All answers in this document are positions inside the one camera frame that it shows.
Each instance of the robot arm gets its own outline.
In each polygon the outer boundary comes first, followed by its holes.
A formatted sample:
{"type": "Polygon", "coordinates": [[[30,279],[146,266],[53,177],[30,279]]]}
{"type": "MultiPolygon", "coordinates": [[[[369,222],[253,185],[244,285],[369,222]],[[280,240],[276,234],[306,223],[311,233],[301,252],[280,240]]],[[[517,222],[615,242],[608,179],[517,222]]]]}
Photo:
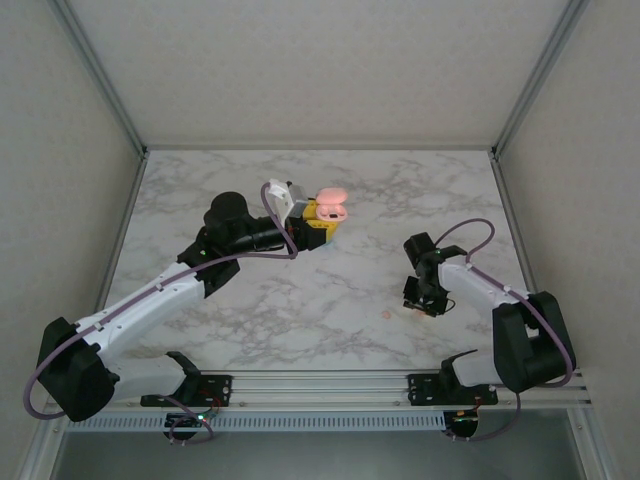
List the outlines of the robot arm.
{"type": "Polygon", "coordinates": [[[318,220],[317,202],[306,198],[300,187],[271,180],[266,192],[280,225],[271,216],[253,218],[239,193],[222,193],[205,213],[205,225],[195,242],[162,274],[106,310],[75,324],[61,317],[46,327],[38,364],[65,341],[85,332],[38,377],[72,421],[85,420],[122,398],[171,395],[188,403],[197,390],[200,371],[184,355],[169,352],[159,358],[122,359],[121,354],[179,310],[224,286],[240,271],[238,255],[262,255],[255,252],[285,246],[291,253],[283,227],[299,251],[313,250],[331,239],[341,219],[318,220]],[[216,259],[220,262],[211,264],[216,259]],[[107,316],[110,321],[101,322],[107,316]]]}
{"type": "Polygon", "coordinates": [[[558,346],[540,322],[518,300],[526,299],[549,324],[571,360],[576,360],[558,302],[548,292],[498,288],[487,280],[457,246],[438,248],[427,233],[412,236],[404,249],[415,269],[404,289],[404,305],[431,316],[446,311],[449,292],[468,301],[493,322],[493,349],[456,355],[442,362],[440,384],[455,403],[460,392],[478,385],[503,384],[520,393],[566,372],[558,346]]]}

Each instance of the gray wall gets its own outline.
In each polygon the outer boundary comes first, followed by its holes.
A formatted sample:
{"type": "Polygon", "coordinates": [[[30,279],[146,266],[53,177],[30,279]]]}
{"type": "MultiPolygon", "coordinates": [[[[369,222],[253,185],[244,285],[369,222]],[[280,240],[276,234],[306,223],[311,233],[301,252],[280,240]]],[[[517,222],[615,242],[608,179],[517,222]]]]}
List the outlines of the gray wall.
{"type": "Polygon", "coordinates": [[[72,0],[149,145],[481,145],[567,0],[72,0]]]}
{"type": "Polygon", "coordinates": [[[2,2],[0,45],[0,477],[11,478],[36,424],[20,398],[42,330],[91,312],[136,159],[44,0],[2,2]]]}
{"type": "Polygon", "coordinates": [[[624,472],[640,478],[640,2],[591,2],[503,159],[624,472]]]}

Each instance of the marble tabletop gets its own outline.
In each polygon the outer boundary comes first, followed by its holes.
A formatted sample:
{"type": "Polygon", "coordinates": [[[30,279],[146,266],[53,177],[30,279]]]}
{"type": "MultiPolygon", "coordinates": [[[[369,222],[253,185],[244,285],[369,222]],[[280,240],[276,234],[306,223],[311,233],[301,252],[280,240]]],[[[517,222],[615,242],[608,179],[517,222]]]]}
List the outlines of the marble tabletop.
{"type": "MultiPolygon", "coordinates": [[[[107,304],[161,273],[195,238],[213,197],[242,193],[264,215],[260,186],[291,180],[307,194],[344,187],[349,219],[334,240],[294,261],[245,259],[223,289],[156,327],[128,352],[179,350],[203,370],[437,368],[491,345],[491,320],[463,300],[438,318],[402,306],[413,274],[402,244],[437,237],[470,217],[497,229],[475,262],[524,286],[485,152],[154,151],[148,161],[107,304]]],[[[470,225],[451,242],[485,238],[470,225]]]]}

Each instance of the pink object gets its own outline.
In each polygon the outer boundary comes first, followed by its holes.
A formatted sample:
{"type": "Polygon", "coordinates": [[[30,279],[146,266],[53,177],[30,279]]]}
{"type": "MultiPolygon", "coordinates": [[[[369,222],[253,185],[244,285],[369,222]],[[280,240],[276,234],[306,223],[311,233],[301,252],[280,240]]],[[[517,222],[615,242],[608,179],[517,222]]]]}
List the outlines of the pink object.
{"type": "Polygon", "coordinates": [[[347,197],[344,188],[323,188],[316,196],[316,217],[325,222],[344,222],[349,215],[342,202],[346,201],[347,197]]]}

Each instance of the purple cable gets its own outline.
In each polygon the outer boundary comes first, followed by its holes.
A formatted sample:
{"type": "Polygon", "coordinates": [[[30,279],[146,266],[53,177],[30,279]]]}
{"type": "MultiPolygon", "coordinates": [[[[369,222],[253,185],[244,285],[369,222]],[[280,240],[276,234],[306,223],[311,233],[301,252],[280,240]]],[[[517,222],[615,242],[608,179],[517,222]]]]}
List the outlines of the purple cable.
{"type": "MultiPolygon", "coordinates": [[[[188,417],[193,418],[196,422],[200,422],[204,425],[204,427],[207,429],[207,431],[209,432],[209,436],[207,438],[203,438],[201,440],[182,440],[182,446],[184,447],[185,445],[198,445],[200,443],[205,443],[205,442],[209,442],[211,440],[213,440],[213,429],[211,428],[211,425],[209,425],[209,422],[205,422],[205,421],[201,421],[198,418],[198,414],[195,413],[193,410],[191,410],[189,407],[187,407],[185,404],[179,402],[178,400],[176,400],[175,398],[171,398],[168,397],[166,395],[160,395],[160,397],[164,398],[167,402],[173,403],[176,407],[182,409],[182,411],[184,411],[184,413],[187,414],[188,417]]],[[[175,438],[173,437],[173,433],[174,430],[176,429],[176,427],[178,425],[180,425],[184,419],[187,417],[182,417],[177,419],[175,422],[173,422],[171,424],[171,428],[169,429],[169,441],[171,442],[171,444],[173,444],[175,438]]]]}
{"type": "MultiPolygon", "coordinates": [[[[275,259],[282,259],[282,260],[293,260],[294,258],[296,258],[298,256],[298,248],[296,247],[296,244],[293,242],[293,240],[287,233],[287,230],[282,225],[280,225],[280,221],[278,220],[278,217],[269,206],[269,202],[267,201],[268,188],[269,188],[269,183],[265,183],[264,185],[262,185],[262,188],[260,189],[260,198],[262,199],[262,204],[264,205],[264,208],[269,214],[269,217],[271,218],[271,220],[273,220],[273,223],[276,225],[278,230],[280,230],[280,233],[282,233],[282,236],[284,237],[285,242],[289,246],[291,253],[287,253],[286,255],[278,255],[273,253],[251,252],[251,253],[237,253],[237,254],[229,255],[222,258],[216,258],[215,260],[211,260],[210,262],[203,263],[202,265],[198,265],[197,267],[193,267],[193,268],[190,268],[189,270],[185,270],[184,272],[177,273],[176,275],[173,275],[172,277],[169,277],[166,280],[162,281],[160,285],[163,287],[166,287],[167,285],[175,282],[176,280],[180,280],[181,278],[186,277],[187,275],[191,275],[192,273],[199,272],[200,270],[204,270],[205,268],[212,267],[213,265],[217,265],[219,263],[229,262],[231,260],[237,260],[239,258],[275,258],[275,259]]],[[[149,295],[151,295],[156,291],[157,291],[157,288],[155,286],[149,287],[147,290],[136,295],[128,302],[120,305],[113,312],[109,313],[108,315],[105,315],[104,318],[102,318],[98,323],[102,326],[106,325],[115,317],[120,315],[122,312],[131,308],[133,305],[136,305],[138,302],[141,302],[142,300],[144,300],[145,298],[147,298],[149,295]]],[[[33,374],[31,374],[31,376],[27,380],[27,384],[24,387],[24,391],[22,394],[22,404],[24,405],[24,409],[27,411],[29,415],[39,420],[53,420],[55,418],[60,418],[65,415],[64,412],[56,412],[51,414],[38,412],[33,407],[33,404],[31,403],[31,391],[33,390],[33,386],[38,381],[38,377],[42,374],[45,368],[47,368],[51,364],[51,362],[53,362],[58,357],[58,355],[64,352],[69,347],[69,345],[72,345],[78,340],[86,337],[94,330],[96,330],[96,327],[94,325],[91,325],[87,329],[83,330],[80,333],[75,334],[73,337],[61,343],[53,352],[51,352],[47,356],[47,358],[45,358],[42,361],[42,363],[40,363],[40,365],[38,365],[38,367],[35,369],[33,374]]]]}
{"type": "MultiPolygon", "coordinates": [[[[486,247],[489,242],[491,242],[491,240],[493,240],[493,237],[495,236],[496,233],[496,228],[493,225],[493,223],[491,223],[489,220],[485,219],[485,218],[471,218],[469,220],[465,220],[463,222],[458,223],[457,225],[454,225],[453,227],[451,227],[449,230],[447,230],[444,234],[442,234],[440,236],[440,238],[438,238],[438,240],[436,240],[435,245],[438,245],[442,240],[444,240],[451,232],[457,230],[458,228],[467,225],[469,223],[484,223],[486,225],[489,226],[489,228],[491,229],[489,236],[486,238],[486,240],[484,240],[482,243],[480,243],[477,247],[472,248],[469,253],[467,253],[467,256],[465,258],[465,261],[467,263],[471,262],[471,256],[474,255],[475,253],[477,253],[480,249],[486,247]]],[[[538,323],[540,324],[540,326],[547,332],[547,334],[549,335],[549,337],[551,338],[551,340],[553,341],[553,343],[555,344],[555,346],[558,348],[558,350],[560,351],[560,354],[562,355],[562,358],[565,362],[565,366],[566,366],[566,372],[565,372],[565,376],[562,380],[555,382],[555,383],[546,383],[546,384],[542,384],[542,385],[538,385],[539,387],[544,387],[544,388],[558,388],[558,387],[562,387],[564,385],[566,385],[567,383],[569,383],[571,381],[571,376],[573,375],[573,363],[571,362],[571,357],[569,356],[569,352],[567,352],[567,349],[565,348],[564,344],[562,343],[562,341],[560,340],[560,338],[558,337],[558,335],[556,334],[556,332],[553,331],[553,329],[551,328],[551,325],[549,325],[549,323],[546,321],[546,319],[533,307],[533,305],[531,305],[531,303],[529,303],[529,301],[524,298],[522,295],[520,295],[517,292],[514,292],[511,289],[506,289],[506,285],[502,284],[501,282],[499,282],[498,280],[496,280],[495,278],[493,278],[492,276],[488,275],[487,273],[484,273],[482,270],[480,270],[478,267],[471,265],[471,271],[474,272],[475,274],[477,274],[479,277],[483,278],[484,280],[486,280],[487,282],[491,283],[492,285],[498,287],[500,290],[504,290],[505,292],[507,292],[509,295],[511,295],[513,298],[515,298],[516,300],[518,300],[520,303],[522,303],[527,310],[529,310],[529,312],[531,312],[531,314],[535,317],[535,319],[538,321],[538,323]]],[[[513,426],[517,423],[518,418],[520,418],[520,411],[521,411],[521,402],[520,402],[520,395],[518,393],[516,393],[516,413],[513,417],[513,419],[507,423],[505,426],[503,426],[502,428],[496,430],[495,432],[492,433],[488,433],[485,435],[480,435],[478,437],[461,437],[464,438],[465,441],[467,442],[478,442],[478,441],[482,441],[482,440],[490,440],[492,438],[497,437],[498,435],[501,435],[509,430],[511,430],[513,428],[513,426]]],[[[456,440],[456,436],[453,435],[451,432],[445,432],[445,434],[452,438],[454,441],[456,440]]]]}

